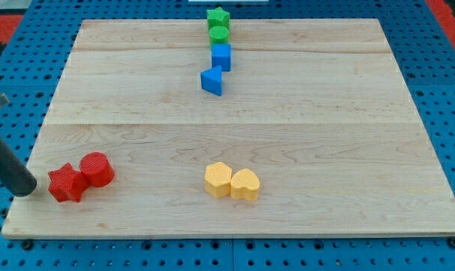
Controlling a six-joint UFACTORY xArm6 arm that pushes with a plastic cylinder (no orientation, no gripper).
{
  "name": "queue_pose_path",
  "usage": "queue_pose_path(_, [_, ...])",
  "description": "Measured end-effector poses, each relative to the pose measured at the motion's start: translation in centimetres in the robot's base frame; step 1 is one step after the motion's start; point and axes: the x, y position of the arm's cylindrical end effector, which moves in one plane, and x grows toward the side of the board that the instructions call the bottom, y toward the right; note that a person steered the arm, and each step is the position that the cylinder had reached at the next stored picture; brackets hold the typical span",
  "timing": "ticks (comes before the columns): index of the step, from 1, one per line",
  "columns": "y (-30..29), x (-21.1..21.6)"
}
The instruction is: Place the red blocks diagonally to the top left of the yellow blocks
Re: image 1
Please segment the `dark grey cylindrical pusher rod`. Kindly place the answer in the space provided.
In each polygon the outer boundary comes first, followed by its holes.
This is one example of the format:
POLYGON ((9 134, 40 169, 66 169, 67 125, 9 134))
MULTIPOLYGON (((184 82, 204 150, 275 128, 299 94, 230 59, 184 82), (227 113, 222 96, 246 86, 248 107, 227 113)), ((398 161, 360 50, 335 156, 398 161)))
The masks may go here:
POLYGON ((34 191, 37 180, 0 137, 0 182, 15 196, 34 191))

